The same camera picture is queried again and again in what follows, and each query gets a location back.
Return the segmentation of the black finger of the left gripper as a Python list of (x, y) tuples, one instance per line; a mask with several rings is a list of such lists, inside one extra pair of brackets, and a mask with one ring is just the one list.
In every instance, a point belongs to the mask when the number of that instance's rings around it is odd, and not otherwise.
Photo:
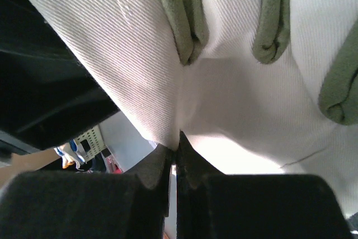
[(1, 150), (42, 151), (117, 106), (29, 0), (1, 0)]

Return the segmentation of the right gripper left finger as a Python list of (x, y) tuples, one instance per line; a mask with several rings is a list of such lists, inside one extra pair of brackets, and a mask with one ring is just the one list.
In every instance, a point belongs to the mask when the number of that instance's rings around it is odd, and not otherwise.
[(24, 172), (1, 190), (2, 238), (162, 238), (172, 151), (122, 174)]

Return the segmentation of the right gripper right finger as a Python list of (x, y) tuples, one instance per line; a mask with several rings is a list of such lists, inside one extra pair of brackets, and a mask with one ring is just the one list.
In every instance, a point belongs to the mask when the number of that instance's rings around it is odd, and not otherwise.
[(176, 152), (178, 238), (354, 238), (314, 175), (226, 175), (185, 134)]

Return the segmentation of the white grey cuff glove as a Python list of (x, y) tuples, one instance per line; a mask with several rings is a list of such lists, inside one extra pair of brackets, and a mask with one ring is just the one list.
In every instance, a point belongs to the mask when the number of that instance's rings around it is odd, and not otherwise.
[(357, 212), (357, 0), (27, 0), (143, 138)]

